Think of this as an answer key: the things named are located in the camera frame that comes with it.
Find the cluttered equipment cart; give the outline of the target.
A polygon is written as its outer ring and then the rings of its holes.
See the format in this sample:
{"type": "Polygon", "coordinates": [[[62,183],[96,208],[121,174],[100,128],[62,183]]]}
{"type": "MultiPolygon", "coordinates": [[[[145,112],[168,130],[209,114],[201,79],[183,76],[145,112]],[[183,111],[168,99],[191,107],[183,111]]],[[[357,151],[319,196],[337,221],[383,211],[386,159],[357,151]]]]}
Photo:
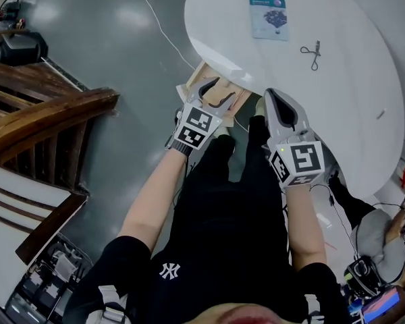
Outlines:
{"type": "Polygon", "coordinates": [[[25,272],[4,313],[14,324],[62,324],[65,307],[93,262],[57,234],[25,272]]]}

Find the blue product card packet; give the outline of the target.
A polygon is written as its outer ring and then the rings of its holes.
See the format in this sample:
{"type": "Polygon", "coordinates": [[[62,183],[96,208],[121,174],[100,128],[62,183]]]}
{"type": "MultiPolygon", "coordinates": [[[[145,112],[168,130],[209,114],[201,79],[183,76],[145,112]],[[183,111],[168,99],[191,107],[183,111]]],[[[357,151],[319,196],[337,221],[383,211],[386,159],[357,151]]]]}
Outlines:
{"type": "Polygon", "coordinates": [[[249,0],[253,38],[288,41],[285,0],[249,0]]]}

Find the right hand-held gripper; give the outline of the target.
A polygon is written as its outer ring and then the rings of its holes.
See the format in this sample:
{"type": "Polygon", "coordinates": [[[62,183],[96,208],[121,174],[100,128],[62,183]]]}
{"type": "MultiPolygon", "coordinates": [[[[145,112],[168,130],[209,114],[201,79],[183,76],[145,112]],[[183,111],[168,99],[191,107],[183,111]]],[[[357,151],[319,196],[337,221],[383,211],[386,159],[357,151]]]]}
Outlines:
{"type": "Polygon", "coordinates": [[[304,108],[280,90],[264,93],[270,137],[268,162],[280,188],[313,183],[324,171],[322,144],[309,126],[304,108]]]}

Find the large wooden drawer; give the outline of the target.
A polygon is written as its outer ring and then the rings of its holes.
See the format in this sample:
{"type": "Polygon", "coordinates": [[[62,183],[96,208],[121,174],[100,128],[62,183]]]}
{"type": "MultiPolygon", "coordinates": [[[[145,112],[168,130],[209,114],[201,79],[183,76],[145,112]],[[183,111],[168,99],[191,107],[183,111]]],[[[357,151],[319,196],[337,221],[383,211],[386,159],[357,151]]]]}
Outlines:
{"type": "MultiPolygon", "coordinates": [[[[199,80],[203,78],[210,78],[210,77],[220,77],[220,79],[224,78],[218,72],[216,72],[212,67],[210,67],[204,61],[201,61],[198,67],[195,69],[187,83],[181,84],[176,86],[176,90],[178,92],[179,97],[184,102],[188,98],[189,89],[190,87],[197,83],[199,80]]],[[[232,106],[227,110],[225,115],[223,116],[223,123],[222,125],[228,128],[232,128],[234,126],[234,118],[240,108],[245,104],[248,98],[251,95],[249,90],[242,88],[241,86],[235,85],[234,90],[227,90],[216,83],[214,87],[212,87],[203,98],[203,105],[207,103],[211,103],[212,105],[216,105],[220,102],[221,99],[225,98],[229,93],[235,92],[235,100],[232,106]]]]}

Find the white round table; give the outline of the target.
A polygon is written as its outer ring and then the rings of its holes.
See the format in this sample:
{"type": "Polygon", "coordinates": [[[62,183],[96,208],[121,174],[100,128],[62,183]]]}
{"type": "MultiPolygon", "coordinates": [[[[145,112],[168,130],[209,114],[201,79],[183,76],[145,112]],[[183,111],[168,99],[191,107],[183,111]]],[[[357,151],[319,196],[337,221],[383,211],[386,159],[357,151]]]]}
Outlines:
{"type": "Polygon", "coordinates": [[[280,90],[306,111],[350,193],[365,198],[392,176],[404,140],[398,73],[377,28],[354,0],[285,0],[288,41],[253,38],[249,0],[186,0],[195,51],[216,72],[259,95],[280,90]],[[313,54],[321,41],[317,63],[313,54]]]}

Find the black wristwatch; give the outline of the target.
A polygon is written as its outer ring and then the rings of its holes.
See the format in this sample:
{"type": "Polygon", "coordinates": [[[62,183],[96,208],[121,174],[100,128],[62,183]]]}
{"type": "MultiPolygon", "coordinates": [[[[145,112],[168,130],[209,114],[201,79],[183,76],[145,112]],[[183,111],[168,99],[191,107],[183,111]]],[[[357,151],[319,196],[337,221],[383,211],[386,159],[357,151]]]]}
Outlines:
{"type": "Polygon", "coordinates": [[[184,144],[183,142],[176,140],[173,135],[171,135],[167,142],[165,143],[165,148],[170,150],[174,149],[181,154],[185,155],[186,157],[189,157],[192,153],[193,148],[191,146],[188,146],[187,144],[184,144]]]}

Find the colourful laptop screen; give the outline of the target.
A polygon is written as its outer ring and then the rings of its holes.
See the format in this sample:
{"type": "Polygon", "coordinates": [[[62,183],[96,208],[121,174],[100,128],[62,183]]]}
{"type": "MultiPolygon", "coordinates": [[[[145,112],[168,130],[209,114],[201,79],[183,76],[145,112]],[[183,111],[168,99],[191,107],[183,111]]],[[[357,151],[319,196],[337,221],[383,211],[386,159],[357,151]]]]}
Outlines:
{"type": "Polygon", "coordinates": [[[353,324],[369,324],[374,319],[384,315],[400,301],[396,288],[391,288],[373,299],[356,299],[348,307],[354,318],[353,324]]]}

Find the black bag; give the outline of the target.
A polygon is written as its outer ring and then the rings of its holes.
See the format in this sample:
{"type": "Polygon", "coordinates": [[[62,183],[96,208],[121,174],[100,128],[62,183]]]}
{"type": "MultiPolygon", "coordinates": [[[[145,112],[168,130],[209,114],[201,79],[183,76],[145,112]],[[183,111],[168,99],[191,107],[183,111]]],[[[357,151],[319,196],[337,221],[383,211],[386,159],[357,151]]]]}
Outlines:
{"type": "Polygon", "coordinates": [[[13,67],[39,63],[48,45],[38,32],[0,35],[0,63],[13,67]]]}

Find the person's right forearm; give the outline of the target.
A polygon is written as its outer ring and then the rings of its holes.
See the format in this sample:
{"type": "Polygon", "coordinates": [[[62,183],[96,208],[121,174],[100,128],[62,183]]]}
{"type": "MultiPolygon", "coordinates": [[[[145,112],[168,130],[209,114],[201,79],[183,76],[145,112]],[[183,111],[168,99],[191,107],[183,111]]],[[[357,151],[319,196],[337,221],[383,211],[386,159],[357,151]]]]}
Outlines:
{"type": "Polygon", "coordinates": [[[327,263],[323,232],[309,185],[286,188],[288,238],[292,264],[299,271],[313,263],[327,263]]]}

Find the metal eyelash curler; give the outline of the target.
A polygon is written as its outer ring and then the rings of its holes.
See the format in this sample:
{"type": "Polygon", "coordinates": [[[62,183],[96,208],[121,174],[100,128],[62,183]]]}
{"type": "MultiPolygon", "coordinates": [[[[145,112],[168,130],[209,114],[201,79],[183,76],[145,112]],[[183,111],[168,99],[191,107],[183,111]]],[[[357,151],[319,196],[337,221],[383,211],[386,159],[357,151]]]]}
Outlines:
{"type": "Polygon", "coordinates": [[[319,69],[319,65],[317,63],[317,60],[321,56],[320,47],[321,47],[321,41],[317,40],[316,43],[315,43],[315,49],[314,50],[310,50],[306,46],[302,46],[300,48],[300,52],[302,54],[313,54],[313,62],[312,62],[311,67],[310,67],[312,71],[317,71],[319,69]]]}

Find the person's left forearm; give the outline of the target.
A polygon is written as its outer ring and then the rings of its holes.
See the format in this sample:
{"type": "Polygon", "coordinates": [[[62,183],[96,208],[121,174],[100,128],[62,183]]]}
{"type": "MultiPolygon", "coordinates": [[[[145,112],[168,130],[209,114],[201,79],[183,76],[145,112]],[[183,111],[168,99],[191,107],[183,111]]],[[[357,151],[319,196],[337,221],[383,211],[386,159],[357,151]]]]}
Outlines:
{"type": "Polygon", "coordinates": [[[175,149],[166,152],[130,206],[120,236],[136,238],[154,250],[187,159],[175,149]]]}

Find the person's black shirt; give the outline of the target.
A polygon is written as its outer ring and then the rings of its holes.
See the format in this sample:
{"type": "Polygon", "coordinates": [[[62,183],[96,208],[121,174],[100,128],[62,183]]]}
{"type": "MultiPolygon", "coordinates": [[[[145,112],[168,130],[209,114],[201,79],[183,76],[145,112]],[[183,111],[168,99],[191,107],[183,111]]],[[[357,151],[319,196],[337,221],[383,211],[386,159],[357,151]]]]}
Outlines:
{"type": "Polygon", "coordinates": [[[105,308],[101,287],[125,298],[131,324],[183,324],[220,304],[257,304],[282,319],[311,324],[350,324],[346,302],[331,269],[314,263],[293,270],[286,256],[286,230],[258,229],[231,217],[196,225],[176,222],[166,247],[151,254],[140,240],[121,236],[72,294],[63,324],[86,324],[105,308]]]}

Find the person's black trousers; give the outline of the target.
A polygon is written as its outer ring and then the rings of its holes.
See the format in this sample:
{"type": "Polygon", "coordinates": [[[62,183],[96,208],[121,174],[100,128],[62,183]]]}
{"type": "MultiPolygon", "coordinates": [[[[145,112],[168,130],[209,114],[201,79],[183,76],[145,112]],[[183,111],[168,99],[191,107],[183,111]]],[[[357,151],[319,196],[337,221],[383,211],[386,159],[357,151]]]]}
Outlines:
{"type": "Polygon", "coordinates": [[[284,224],[281,190],[266,160],[263,145],[269,137],[265,118],[250,118],[245,166],[238,182],[229,181],[228,162],[236,141],[220,135],[210,141],[200,161],[186,178],[178,204],[187,209],[243,212],[263,221],[284,224]]]}

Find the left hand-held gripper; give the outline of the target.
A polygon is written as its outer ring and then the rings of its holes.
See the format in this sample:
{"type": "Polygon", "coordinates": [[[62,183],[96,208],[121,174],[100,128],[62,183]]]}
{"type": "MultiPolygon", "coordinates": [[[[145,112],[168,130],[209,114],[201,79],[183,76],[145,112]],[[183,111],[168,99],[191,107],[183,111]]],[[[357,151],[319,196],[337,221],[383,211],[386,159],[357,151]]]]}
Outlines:
{"type": "Polygon", "coordinates": [[[203,78],[189,89],[188,98],[175,113],[175,130],[168,140],[168,148],[183,146],[200,150],[214,131],[221,125],[223,116],[235,100],[235,92],[229,93],[216,105],[204,104],[204,95],[218,83],[220,77],[203,78]]]}

